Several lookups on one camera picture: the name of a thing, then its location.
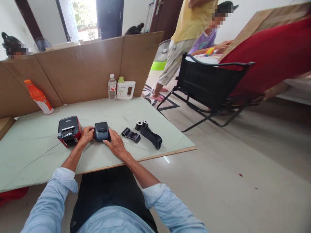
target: orange plastic bottle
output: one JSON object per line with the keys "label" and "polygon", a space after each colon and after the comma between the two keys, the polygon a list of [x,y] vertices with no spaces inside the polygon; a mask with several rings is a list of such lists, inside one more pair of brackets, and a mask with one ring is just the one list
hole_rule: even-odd
{"label": "orange plastic bottle", "polygon": [[43,92],[40,91],[30,79],[25,80],[24,83],[28,87],[31,98],[37,103],[37,105],[39,105],[45,115],[49,115],[54,112],[54,108],[52,108]]}

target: yellow shirt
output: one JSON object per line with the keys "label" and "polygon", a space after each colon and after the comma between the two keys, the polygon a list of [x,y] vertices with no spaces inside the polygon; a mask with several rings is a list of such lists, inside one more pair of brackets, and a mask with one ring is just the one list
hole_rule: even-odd
{"label": "yellow shirt", "polygon": [[172,40],[176,43],[188,39],[197,39],[206,29],[215,12],[218,0],[210,1],[201,7],[190,9],[189,0],[184,0]]}

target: black folding chair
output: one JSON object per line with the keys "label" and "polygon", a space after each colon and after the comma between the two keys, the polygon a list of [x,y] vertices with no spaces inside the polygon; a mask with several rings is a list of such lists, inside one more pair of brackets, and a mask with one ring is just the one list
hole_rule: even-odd
{"label": "black folding chair", "polygon": [[[193,61],[186,60],[186,57],[190,57]],[[197,113],[201,114],[204,119],[194,124],[193,126],[187,128],[182,132],[187,132],[188,130],[196,127],[197,125],[205,122],[206,120],[211,121],[217,126],[225,127],[233,119],[235,119],[242,111],[248,106],[258,105],[259,102],[254,102],[255,100],[260,100],[263,97],[262,93],[248,93],[238,96],[230,96],[229,94],[233,91],[236,85],[244,77],[246,72],[254,65],[254,62],[245,63],[224,63],[224,64],[206,64],[198,61],[193,56],[184,53],[182,56],[182,62],[180,66],[180,72],[177,79],[177,85],[173,90],[164,98],[164,100],[158,105],[157,110],[159,110],[160,105],[171,95],[178,97],[187,105],[195,110]],[[220,68],[221,66],[239,66],[241,70],[233,71]],[[187,95],[187,99],[184,99],[180,95],[176,94],[176,91],[181,91]],[[189,102],[192,98],[197,102],[207,106],[210,110],[203,110],[193,103]],[[237,111],[227,120],[223,125],[219,124],[212,117],[222,114],[224,111]]]}

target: white plastic jug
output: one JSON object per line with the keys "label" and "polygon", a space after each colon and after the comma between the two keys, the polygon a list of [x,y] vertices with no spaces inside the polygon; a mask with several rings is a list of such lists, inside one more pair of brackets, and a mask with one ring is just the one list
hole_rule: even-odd
{"label": "white plastic jug", "polygon": [[117,99],[120,100],[131,100],[133,98],[135,81],[124,81],[124,77],[120,77],[117,87]]}

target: shirt cuff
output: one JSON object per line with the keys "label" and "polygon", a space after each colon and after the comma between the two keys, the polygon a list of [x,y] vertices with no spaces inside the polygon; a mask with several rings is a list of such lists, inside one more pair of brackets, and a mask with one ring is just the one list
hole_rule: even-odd
{"label": "shirt cuff", "polygon": [[72,170],[62,167],[57,168],[51,180],[57,180],[61,185],[74,193],[78,192],[78,183],[75,180],[75,173]]}
{"label": "shirt cuff", "polygon": [[158,183],[143,189],[143,193],[145,198],[145,205],[148,209],[151,209],[161,197],[163,200],[166,199],[166,196],[171,193],[171,190],[165,184]]}

